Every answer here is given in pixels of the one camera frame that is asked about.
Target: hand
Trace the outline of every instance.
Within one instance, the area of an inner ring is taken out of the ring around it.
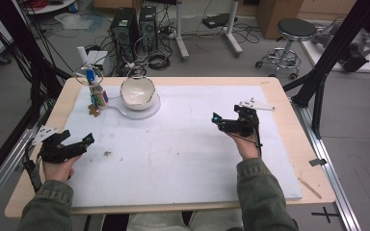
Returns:
[[[46,180],[65,183],[74,173],[73,164],[80,156],[73,157],[61,164],[43,162],[43,173]]]
[[[226,133],[230,136],[235,142],[239,154],[242,156],[243,160],[250,158],[259,158],[259,152],[256,147],[256,140],[254,134],[251,134],[249,137],[241,137],[236,133]]]

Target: black metal pole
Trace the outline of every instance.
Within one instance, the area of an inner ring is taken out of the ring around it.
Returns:
[[[0,148],[0,167],[8,158],[8,154],[12,151],[13,147],[18,142],[19,138],[22,136],[22,133],[29,126],[31,118],[32,107],[26,112],[23,118],[19,121],[16,127],[13,129],[9,137],[5,140],[4,144]]]
[[[304,76],[304,79],[298,79],[283,87],[288,91],[303,85],[297,95],[292,97],[293,103],[300,107],[307,107],[308,101],[316,94],[311,126],[318,139],[321,139],[319,129],[326,79],[369,19],[370,0],[357,0],[314,68]]]

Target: white bowl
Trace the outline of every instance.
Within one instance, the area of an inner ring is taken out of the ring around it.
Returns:
[[[124,105],[132,110],[149,108],[154,99],[155,87],[145,76],[126,78],[119,91]]]

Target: electronics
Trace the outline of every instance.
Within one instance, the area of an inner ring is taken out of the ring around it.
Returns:
[[[341,24],[341,21],[334,20],[332,24],[319,30],[311,38],[311,41],[314,44],[320,43],[323,47],[327,47]],[[370,54],[370,38],[365,36],[366,34],[366,31],[361,29],[338,60],[338,63],[342,65],[345,71],[355,72],[366,63],[369,63],[365,57]]]
[[[220,26],[225,26],[229,20],[229,13],[221,13],[216,16],[206,17],[202,20],[202,23],[209,29],[213,29]]]
[[[157,8],[154,6],[142,6],[139,24],[141,36],[144,36],[143,50],[149,52],[158,49]]]
[[[87,61],[97,69],[103,70],[103,64],[106,57],[107,51],[90,51],[89,55],[87,56]]]
[[[128,62],[137,60],[139,46],[136,46],[140,38],[140,29],[137,21],[137,14],[134,8],[119,8],[110,26],[112,39],[119,58]]]

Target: rolling stool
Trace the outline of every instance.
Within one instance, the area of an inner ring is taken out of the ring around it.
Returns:
[[[299,76],[299,66],[302,63],[299,55],[290,50],[293,41],[310,40],[315,35],[317,29],[309,22],[298,18],[282,19],[278,23],[278,31],[282,34],[281,39],[288,39],[284,48],[273,48],[267,52],[261,61],[256,63],[256,68],[260,68],[263,62],[268,60],[276,66],[276,73],[269,75],[269,77],[276,77],[280,68],[292,69],[295,68],[296,72],[290,74],[290,79],[296,79]]]

